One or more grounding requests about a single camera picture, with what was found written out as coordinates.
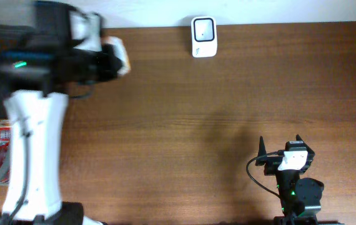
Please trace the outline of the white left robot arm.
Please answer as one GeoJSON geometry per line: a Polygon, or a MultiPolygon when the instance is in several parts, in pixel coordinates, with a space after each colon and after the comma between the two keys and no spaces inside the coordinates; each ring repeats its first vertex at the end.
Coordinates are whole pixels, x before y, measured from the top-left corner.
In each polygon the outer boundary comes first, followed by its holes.
{"type": "Polygon", "coordinates": [[[0,53],[11,123],[10,177],[0,224],[93,224],[79,202],[62,200],[59,157],[67,85],[122,75],[124,61],[103,42],[103,17],[55,1],[34,2],[35,28],[0,53]]]}

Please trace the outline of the red candy bag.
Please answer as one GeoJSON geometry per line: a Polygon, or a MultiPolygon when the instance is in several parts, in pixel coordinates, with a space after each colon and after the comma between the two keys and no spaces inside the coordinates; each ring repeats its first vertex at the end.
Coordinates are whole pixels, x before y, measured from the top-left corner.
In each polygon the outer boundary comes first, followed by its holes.
{"type": "Polygon", "coordinates": [[[6,154],[8,153],[9,142],[11,139],[11,127],[0,127],[0,168],[6,160],[6,154]]]}

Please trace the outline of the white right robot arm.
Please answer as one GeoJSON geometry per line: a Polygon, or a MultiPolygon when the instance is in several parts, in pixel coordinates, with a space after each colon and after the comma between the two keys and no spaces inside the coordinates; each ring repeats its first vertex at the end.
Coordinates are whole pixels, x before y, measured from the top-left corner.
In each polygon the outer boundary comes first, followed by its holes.
{"type": "Polygon", "coordinates": [[[273,218],[273,225],[317,224],[317,213],[324,191],[321,181],[301,178],[314,160],[315,152],[296,135],[294,141],[285,143],[285,148],[268,153],[264,139],[259,138],[256,166],[264,168],[264,175],[276,180],[282,216],[273,218]]]}

